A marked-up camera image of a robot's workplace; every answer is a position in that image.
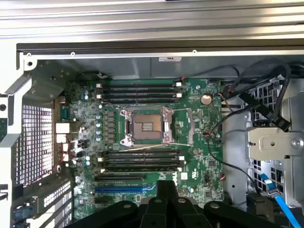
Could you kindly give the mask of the blue expansion slot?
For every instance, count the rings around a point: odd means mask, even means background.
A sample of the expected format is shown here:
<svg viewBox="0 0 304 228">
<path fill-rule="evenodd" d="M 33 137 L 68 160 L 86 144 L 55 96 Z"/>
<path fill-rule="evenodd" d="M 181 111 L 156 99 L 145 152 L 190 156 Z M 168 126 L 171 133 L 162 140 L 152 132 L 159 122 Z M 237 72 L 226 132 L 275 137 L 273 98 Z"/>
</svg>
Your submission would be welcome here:
<svg viewBox="0 0 304 228">
<path fill-rule="evenodd" d="M 151 187 L 134 187 L 134 186 L 116 186 L 116 187 L 97 187 L 94 192 L 97 193 L 123 193 L 123 192 L 147 192 L 153 190 L 156 186 L 153 185 Z"/>
</svg>

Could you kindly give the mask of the long black expansion slot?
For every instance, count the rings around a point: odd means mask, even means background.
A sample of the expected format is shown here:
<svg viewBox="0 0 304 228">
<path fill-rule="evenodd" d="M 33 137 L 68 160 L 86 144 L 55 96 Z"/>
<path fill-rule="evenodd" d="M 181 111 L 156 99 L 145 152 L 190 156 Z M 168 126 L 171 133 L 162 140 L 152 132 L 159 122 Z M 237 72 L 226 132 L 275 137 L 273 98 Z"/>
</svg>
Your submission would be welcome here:
<svg viewBox="0 0 304 228">
<path fill-rule="evenodd" d="M 143 181 L 145 179 L 145 175 L 137 175 L 137 174 L 130 174 L 130 175 L 99 175 L 95 176 L 95 181 L 106 181 L 106 182 L 129 182 L 129 181 Z"/>
</svg>

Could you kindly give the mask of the black RAM slot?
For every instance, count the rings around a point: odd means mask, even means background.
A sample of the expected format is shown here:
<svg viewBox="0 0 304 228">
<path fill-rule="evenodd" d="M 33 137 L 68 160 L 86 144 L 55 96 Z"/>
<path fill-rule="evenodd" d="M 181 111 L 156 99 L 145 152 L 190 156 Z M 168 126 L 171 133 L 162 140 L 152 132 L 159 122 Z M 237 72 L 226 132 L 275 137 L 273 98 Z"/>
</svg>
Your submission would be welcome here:
<svg viewBox="0 0 304 228">
<path fill-rule="evenodd" d="M 182 93 L 162 94 L 97 94 L 97 99 L 121 99 L 121 98 L 181 98 Z"/>
<path fill-rule="evenodd" d="M 182 92 L 180 87 L 110 87 L 103 88 L 104 93 L 135 93 L 135 92 Z"/>
<path fill-rule="evenodd" d="M 106 168 L 122 169 L 122 168 L 150 168 L 150 167 L 180 167 L 184 164 L 181 161 L 173 162 L 103 162 L 101 165 Z"/>
<path fill-rule="evenodd" d="M 97 83 L 96 88 L 108 88 L 108 87 L 180 87 L 182 82 L 176 82 L 173 84 L 130 84 L 130 85 L 119 85 L 119 84 L 101 84 Z"/>
<path fill-rule="evenodd" d="M 138 151 L 105 151 L 103 152 L 103 155 L 108 156 L 123 156 L 123 155 L 175 155 L 175 154 L 181 154 L 181 150 L 138 150 Z"/>
<path fill-rule="evenodd" d="M 171 157 L 98 157 L 98 162 L 178 162 L 184 161 L 184 156 Z"/>
<path fill-rule="evenodd" d="M 132 98 L 132 99 L 103 99 L 112 104 L 174 104 L 179 103 L 178 98 Z"/>
</svg>

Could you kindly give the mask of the thin socket locking lever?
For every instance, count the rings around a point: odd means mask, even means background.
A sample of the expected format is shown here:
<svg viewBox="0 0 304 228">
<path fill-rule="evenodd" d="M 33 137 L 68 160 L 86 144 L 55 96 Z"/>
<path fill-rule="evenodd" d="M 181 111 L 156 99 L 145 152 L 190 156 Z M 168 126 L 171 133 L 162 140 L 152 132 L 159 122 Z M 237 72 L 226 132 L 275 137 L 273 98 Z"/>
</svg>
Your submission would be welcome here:
<svg viewBox="0 0 304 228">
<path fill-rule="evenodd" d="M 127 149 L 127 150 L 123 150 L 122 152 L 131 152 L 131 151 L 146 150 L 146 149 L 156 148 L 156 147 L 166 147 L 166 146 L 169 146 L 169 145 L 180 145 L 180 146 L 190 146 L 190 147 L 193 146 L 192 144 L 182 144 L 182 143 L 169 142 L 169 143 L 165 143 L 165 144 L 145 146 L 145 147 L 140 147 L 140 148 L 135 148 L 135 149 Z"/>
<path fill-rule="evenodd" d="M 123 110 L 124 108 L 117 105 L 117 104 L 112 104 L 110 102 L 105 102 L 105 101 L 102 101 L 101 102 L 101 105 L 104 107 L 104 109 L 109 109 L 110 111 L 121 111 Z"/>
</svg>

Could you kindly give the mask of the green motherboard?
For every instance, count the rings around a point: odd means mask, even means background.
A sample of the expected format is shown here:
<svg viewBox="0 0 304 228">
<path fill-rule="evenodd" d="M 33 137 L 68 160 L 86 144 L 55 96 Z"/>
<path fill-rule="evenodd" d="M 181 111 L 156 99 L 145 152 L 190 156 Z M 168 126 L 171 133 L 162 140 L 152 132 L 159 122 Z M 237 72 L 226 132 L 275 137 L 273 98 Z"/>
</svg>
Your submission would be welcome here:
<svg viewBox="0 0 304 228">
<path fill-rule="evenodd" d="M 101 84 L 173 84 L 182 82 L 182 93 L 179 103 L 172 104 L 117 104 L 121 107 L 138 106 L 165 106 L 175 111 L 171 125 L 174 143 L 192 144 L 193 146 L 169 145 L 146 150 L 181 150 L 175 155 L 103 155 L 105 151 L 123 151 L 151 145 L 126 147 L 120 144 L 124 138 L 124 117 L 119 111 L 104 109 L 101 105 L 103 99 L 97 99 L 97 94 L 143 94 L 135 93 L 104 93 Z M 197 202 L 200 207 L 210 200 L 223 200 L 222 184 L 217 183 L 223 175 L 222 165 L 216 161 L 222 157 L 221 130 L 213 127 L 221 119 L 221 99 L 218 97 L 220 83 L 204 79 L 130 79 L 114 80 L 105 79 L 98 81 L 73 81 L 70 82 L 64 95 L 66 105 L 60 110 L 61 120 L 69 121 L 73 129 L 66 135 L 66 142 L 62 149 L 71 156 L 70 169 L 74 178 L 72 220 L 78 221 L 94 212 L 109 207 L 122 200 L 140 205 L 145 199 L 156 195 L 153 190 L 135 193 L 97 193 L 97 187 L 156 186 L 157 181 L 174 181 L 178 194 L 189 197 Z M 165 92 L 147 92 L 145 94 L 162 94 Z M 203 105 L 200 98 L 204 94 L 213 96 L 210 105 Z M 132 172 L 132 173 L 103 173 L 103 166 L 98 162 L 98 157 L 171 157 L 184 156 L 184 164 L 178 171 L 173 172 Z M 95 181 L 99 175 L 145 175 L 143 181 L 106 182 Z M 95 198 L 111 198 L 109 204 L 95 204 Z"/>
</svg>

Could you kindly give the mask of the CPU socket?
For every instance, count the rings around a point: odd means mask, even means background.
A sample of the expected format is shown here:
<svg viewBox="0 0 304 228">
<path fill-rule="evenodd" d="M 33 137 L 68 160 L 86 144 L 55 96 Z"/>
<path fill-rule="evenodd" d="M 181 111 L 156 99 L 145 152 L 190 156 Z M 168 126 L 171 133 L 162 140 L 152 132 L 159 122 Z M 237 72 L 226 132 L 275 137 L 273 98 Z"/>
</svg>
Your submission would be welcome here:
<svg viewBox="0 0 304 228">
<path fill-rule="evenodd" d="M 124 138 L 120 144 L 126 147 L 164 144 L 163 106 L 129 107 L 119 112 L 124 117 Z"/>
</svg>

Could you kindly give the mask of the metal socket cover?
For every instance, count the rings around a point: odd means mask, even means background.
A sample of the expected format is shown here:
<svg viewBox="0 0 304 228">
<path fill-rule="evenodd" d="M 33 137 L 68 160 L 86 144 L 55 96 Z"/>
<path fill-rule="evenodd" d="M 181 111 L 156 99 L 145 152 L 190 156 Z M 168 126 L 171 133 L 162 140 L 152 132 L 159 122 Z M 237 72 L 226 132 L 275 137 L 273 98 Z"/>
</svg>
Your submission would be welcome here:
<svg viewBox="0 0 304 228">
<path fill-rule="evenodd" d="M 162 116 L 163 116 L 163 143 L 172 143 L 173 142 L 173 136 L 172 136 L 172 129 L 171 129 L 171 124 L 172 124 L 172 119 L 174 115 L 174 110 L 163 107 L 162 108 Z"/>
</svg>

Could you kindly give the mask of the blue card retention latch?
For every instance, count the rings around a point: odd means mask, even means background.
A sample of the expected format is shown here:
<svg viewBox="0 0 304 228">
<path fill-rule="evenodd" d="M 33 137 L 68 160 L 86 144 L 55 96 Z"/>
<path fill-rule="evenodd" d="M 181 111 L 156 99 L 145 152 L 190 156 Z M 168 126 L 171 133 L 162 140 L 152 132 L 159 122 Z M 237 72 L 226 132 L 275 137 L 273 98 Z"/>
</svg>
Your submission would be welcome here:
<svg viewBox="0 0 304 228">
<path fill-rule="evenodd" d="M 13 210 L 13 219 L 27 219 L 32 217 L 34 214 L 34 207 L 32 205 L 18 207 Z"/>
</svg>

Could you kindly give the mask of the grey metal PC case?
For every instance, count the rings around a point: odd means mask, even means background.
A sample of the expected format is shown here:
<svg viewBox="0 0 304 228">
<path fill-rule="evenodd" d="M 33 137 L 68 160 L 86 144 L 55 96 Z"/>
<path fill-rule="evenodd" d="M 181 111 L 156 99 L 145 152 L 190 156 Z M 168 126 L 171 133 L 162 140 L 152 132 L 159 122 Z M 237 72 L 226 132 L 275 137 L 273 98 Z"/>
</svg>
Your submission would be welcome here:
<svg viewBox="0 0 304 228">
<path fill-rule="evenodd" d="M 304 133 L 303 41 L 18 44 L 16 55 L 17 78 L 0 92 L 0 228 L 94 228 L 96 212 L 72 220 L 74 178 L 62 144 L 73 126 L 60 110 L 70 82 L 105 79 L 218 81 L 223 200 L 207 203 L 304 228 L 304 154 L 260 161 L 247 150 L 249 128 Z M 28 205 L 33 216 L 14 220 L 13 210 Z"/>
</svg>

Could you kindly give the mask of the silver disk bay bracket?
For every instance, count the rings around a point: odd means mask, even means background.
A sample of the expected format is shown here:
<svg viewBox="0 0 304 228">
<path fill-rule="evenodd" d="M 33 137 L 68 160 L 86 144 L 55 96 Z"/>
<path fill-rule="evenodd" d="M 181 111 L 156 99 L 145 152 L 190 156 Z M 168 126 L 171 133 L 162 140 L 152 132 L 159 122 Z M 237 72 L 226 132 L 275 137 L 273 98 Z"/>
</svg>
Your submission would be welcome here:
<svg viewBox="0 0 304 228">
<path fill-rule="evenodd" d="M 284 132 L 276 127 L 249 128 L 247 150 L 254 160 L 283 160 L 304 154 L 304 133 Z"/>
</svg>

